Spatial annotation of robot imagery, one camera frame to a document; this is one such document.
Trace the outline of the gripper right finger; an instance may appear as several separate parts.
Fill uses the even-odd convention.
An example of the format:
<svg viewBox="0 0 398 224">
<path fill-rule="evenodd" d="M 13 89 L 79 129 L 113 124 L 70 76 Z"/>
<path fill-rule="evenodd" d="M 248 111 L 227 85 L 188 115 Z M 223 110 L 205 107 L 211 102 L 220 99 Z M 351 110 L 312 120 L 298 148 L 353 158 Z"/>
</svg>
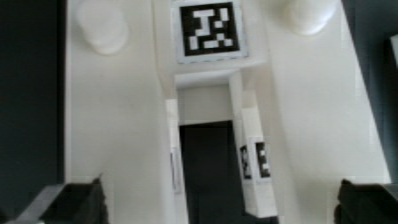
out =
<svg viewBox="0 0 398 224">
<path fill-rule="evenodd" d="M 340 180 L 333 224 L 398 224 L 398 183 Z"/>
</svg>

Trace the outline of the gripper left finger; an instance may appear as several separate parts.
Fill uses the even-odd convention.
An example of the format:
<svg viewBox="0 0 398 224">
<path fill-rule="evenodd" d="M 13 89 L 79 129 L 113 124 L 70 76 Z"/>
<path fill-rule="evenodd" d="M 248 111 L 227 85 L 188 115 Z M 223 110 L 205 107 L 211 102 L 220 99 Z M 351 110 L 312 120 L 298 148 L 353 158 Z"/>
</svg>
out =
<svg viewBox="0 0 398 224">
<path fill-rule="evenodd" d="M 109 224 L 100 178 L 49 185 L 10 224 Z"/>
</svg>

